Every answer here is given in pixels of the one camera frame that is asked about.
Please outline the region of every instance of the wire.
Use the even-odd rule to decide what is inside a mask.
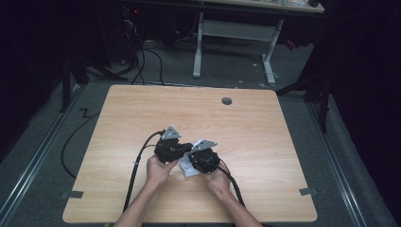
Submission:
[[[202,48],[205,50],[211,50],[211,51],[217,51],[220,50],[221,48],[223,48],[226,44],[227,44],[227,38],[220,38],[220,37],[216,37],[215,39],[210,38],[210,40],[221,40],[223,41],[223,43],[221,44],[221,46],[217,47],[217,48],[207,48],[205,45],[202,45]]]
[[[192,41],[192,44],[183,44],[184,42],[189,42],[189,41],[191,41],[191,40],[188,39],[188,40],[186,40],[186,41],[176,42],[176,44],[179,45],[179,46],[182,46],[182,47],[192,47],[192,46],[197,45],[197,42],[196,42],[196,41]]]
[[[232,44],[232,45],[239,45],[239,46],[250,46],[250,45],[256,45],[261,43],[261,41],[257,40],[247,40],[245,44],[242,44],[241,42],[243,39],[228,39],[227,44]]]
[[[64,168],[64,170],[68,173],[68,175],[70,175],[73,179],[76,179],[77,176],[74,175],[66,166],[65,162],[64,162],[64,153],[65,153],[65,148],[67,147],[68,143],[70,142],[70,140],[74,137],[74,135],[84,126],[86,125],[86,123],[88,123],[89,121],[91,121],[92,119],[94,119],[95,117],[99,116],[99,113],[96,113],[95,115],[92,115],[90,118],[88,118],[85,122],[83,122],[82,124],[80,124],[75,130],[74,132],[68,137],[68,139],[65,141],[64,146],[62,146],[62,150],[61,150],[61,164],[62,167]]]
[[[141,155],[142,152],[144,151],[144,149],[150,147],[148,146],[148,142],[155,136],[155,135],[162,135],[165,131],[156,131],[155,133],[153,133],[145,142],[145,144],[142,146],[141,150],[138,153],[138,156],[136,157],[136,161],[135,161],[135,165],[133,166],[133,170],[132,170],[132,174],[131,174],[131,180],[130,180],[130,186],[128,188],[128,192],[127,192],[127,197],[126,197],[126,201],[124,203],[124,209],[123,211],[125,211],[128,207],[128,205],[130,204],[130,199],[131,199],[131,193],[132,193],[132,188],[133,188],[133,183],[135,182],[135,177],[136,177],[136,171],[138,169],[139,166],[139,162],[141,161]]]
[[[142,81],[145,83],[144,78],[142,77],[142,70],[143,70],[144,67],[145,67],[145,53],[144,53],[144,49],[143,49],[143,48],[142,48],[141,50],[142,50],[141,53],[142,53],[142,60],[143,60],[142,66],[141,66],[141,67],[138,67],[138,68],[139,68],[139,71],[138,71],[138,73],[136,74],[136,76],[133,78],[133,80],[132,80],[132,82],[131,82],[131,85],[134,84],[134,82],[136,81],[136,79],[138,79],[139,76],[141,76]]]
[[[227,171],[224,170],[223,168],[221,168],[220,166],[216,166],[216,165],[214,165],[214,164],[211,164],[211,163],[207,162],[206,160],[204,160],[204,159],[202,159],[202,158],[199,158],[198,160],[203,161],[204,163],[206,163],[206,164],[209,165],[209,166],[216,167],[216,168],[218,168],[219,170],[221,170],[223,173],[225,173],[225,174],[227,175],[228,179],[231,181],[231,183],[233,183],[234,191],[235,191],[235,193],[236,193],[236,197],[238,198],[239,203],[241,203],[241,205],[243,205],[243,206],[246,208],[245,203],[244,203],[244,200],[242,200],[241,191],[239,190],[239,186],[238,186],[238,184],[236,183],[234,177],[231,175],[230,170],[228,169],[228,167],[227,167],[227,165],[224,163],[224,161],[222,161],[222,160],[220,159],[220,161],[226,166]]]
[[[112,72],[111,70],[106,69],[101,65],[95,65],[94,63],[81,58],[81,60],[83,62],[86,62],[85,63],[86,65],[91,65],[93,68],[95,68],[99,72],[99,73],[97,73],[97,72],[91,71],[87,68],[86,69],[87,73],[94,75],[96,77],[99,77],[99,78],[107,76],[112,79],[127,80],[126,78],[121,78],[119,76],[129,73],[130,71],[132,71],[133,69],[135,69],[138,66],[139,60],[136,56],[136,51],[142,47],[141,45],[142,45],[143,34],[138,32],[139,29],[132,21],[126,19],[126,20],[124,20],[124,23],[127,25],[127,30],[128,30],[128,31],[126,30],[126,32],[125,32],[125,35],[128,40],[128,48],[129,48],[128,55],[127,55],[127,61],[130,61],[131,64],[126,69],[123,69],[119,72]]]
[[[158,55],[158,54],[157,54],[156,52],[154,52],[154,51],[151,51],[151,50],[149,50],[149,49],[144,49],[144,50],[146,50],[146,51],[148,51],[148,52],[150,52],[150,53],[156,55],[156,57],[159,58],[159,61],[160,61],[160,74],[159,74],[159,79],[160,79],[160,81],[162,82],[162,85],[165,86],[165,83],[163,82],[163,61],[162,61],[162,58],[160,58],[160,55]]]
[[[195,30],[195,27],[196,27],[197,21],[198,21],[198,17],[199,17],[199,13],[197,12],[197,15],[195,16],[194,25],[192,26],[191,31],[189,31],[189,33],[184,38],[182,38],[180,40],[177,40],[177,42],[191,40],[191,39],[194,39],[195,37],[198,37],[198,35],[194,35],[193,37],[189,37],[190,35],[192,35],[192,33]]]

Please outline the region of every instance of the floor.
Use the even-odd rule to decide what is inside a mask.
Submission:
[[[271,58],[276,84],[269,85],[259,53],[263,52],[264,46],[263,43],[238,40],[230,40],[226,44],[219,44],[216,40],[206,42],[201,77],[193,79],[194,42],[179,43],[171,48],[149,41],[144,48],[157,53],[162,61],[154,53],[145,51],[144,81],[138,79],[134,84],[161,85],[163,66],[162,77],[168,86],[278,90],[296,81],[313,50],[313,45],[295,50],[277,45]],[[113,70],[124,67],[115,65]],[[128,78],[125,82],[90,75],[88,85],[72,87],[75,89],[74,104],[66,114],[59,113],[61,85],[54,90],[52,97],[32,117],[25,133],[0,165],[0,202],[4,204],[0,212],[0,226],[106,226],[105,223],[63,222],[62,212],[67,200],[62,195],[71,190],[74,180],[63,168],[61,156],[67,168],[77,174],[96,125],[96,119],[85,123],[87,119],[82,118],[82,108],[88,109],[88,114],[101,111],[110,86],[117,83],[129,85],[137,72],[136,68],[125,75]],[[330,98],[328,134],[324,134],[316,124],[319,103],[304,103],[302,94],[291,92],[279,96],[279,101],[306,181],[317,191],[312,199],[318,219],[311,223],[266,223],[266,226],[396,226],[357,155],[334,98]]]

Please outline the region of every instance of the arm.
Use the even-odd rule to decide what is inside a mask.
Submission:
[[[212,173],[204,175],[207,186],[217,196],[221,204],[231,215],[236,227],[262,226],[259,221],[235,198],[230,191],[230,180],[228,177],[216,169]]]
[[[127,207],[114,227],[139,227],[142,225],[148,206],[157,190],[167,180],[171,169],[178,163],[178,160],[169,164],[163,164],[156,155],[153,155],[147,162],[147,181],[138,193],[136,198]]]

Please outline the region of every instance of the wooden table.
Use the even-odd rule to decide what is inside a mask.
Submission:
[[[277,1],[265,1],[265,0],[200,0],[202,2],[209,3],[221,3],[221,4],[229,4],[229,5],[239,5],[246,7],[256,7],[256,8],[265,8],[265,9],[281,9],[281,10],[289,10],[289,11],[302,11],[302,12],[317,12],[323,13],[324,7],[319,4],[317,7],[311,7],[307,0],[297,0],[297,2],[303,3],[301,7],[293,6],[291,3],[294,0],[287,0],[285,4],[278,4]]]
[[[224,105],[224,97],[233,103]],[[116,222],[140,148],[151,134],[168,126],[183,136],[181,143],[200,138],[218,142],[213,150],[230,168],[247,208],[259,221],[317,218],[311,197],[300,194],[307,184],[273,91],[115,85],[74,184],[73,191],[83,195],[68,200],[64,221]],[[131,199],[145,182],[146,160],[153,151],[147,148],[142,155]],[[230,221],[203,177],[185,178],[179,166],[145,217],[145,222]]]

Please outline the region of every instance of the white desk frame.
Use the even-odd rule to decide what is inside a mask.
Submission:
[[[270,58],[273,53],[281,27],[284,20],[279,20],[277,26],[257,26],[249,24],[229,23],[221,21],[203,20],[203,13],[200,13],[199,29],[198,29],[198,45],[195,54],[194,78],[201,76],[201,40],[203,35],[219,36],[227,38],[256,40],[270,42],[269,49],[266,54],[262,55],[262,62],[265,66],[265,74],[269,85],[275,84],[274,74],[271,70]]]

